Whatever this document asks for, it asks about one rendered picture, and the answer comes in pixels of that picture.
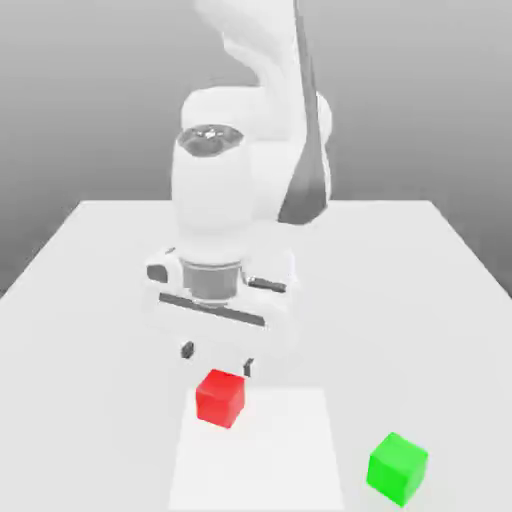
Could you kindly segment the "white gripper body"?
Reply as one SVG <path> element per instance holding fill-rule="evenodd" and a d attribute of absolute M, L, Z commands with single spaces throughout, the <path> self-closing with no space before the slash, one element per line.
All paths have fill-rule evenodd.
<path fill-rule="evenodd" d="M 171 343 L 177 358 L 176 340 L 180 335 L 196 344 L 191 359 L 251 354 L 278 358 L 297 345 L 293 305 L 285 293 L 245 288 L 226 305 L 213 307 L 148 288 L 144 291 L 144 312 L 151 325 Z"/>

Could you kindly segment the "small red cube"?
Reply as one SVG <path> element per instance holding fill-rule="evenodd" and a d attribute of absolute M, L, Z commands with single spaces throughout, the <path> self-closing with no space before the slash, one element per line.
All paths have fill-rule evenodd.
<path fill-rule="evenodd" d="M 212 369 L 195 391 L 200 420 L 229 429 L 245 406 L 243 377 Z"/>

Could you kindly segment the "small green cube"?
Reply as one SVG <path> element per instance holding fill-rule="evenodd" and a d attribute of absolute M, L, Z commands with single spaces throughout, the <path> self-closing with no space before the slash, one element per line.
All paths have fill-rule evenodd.
<path fill-rule="evenodd" d="M 425 449 L 391 432 L 370 454 L 366 482 L 404 507 L 423 482 L 428 458 Z"/>

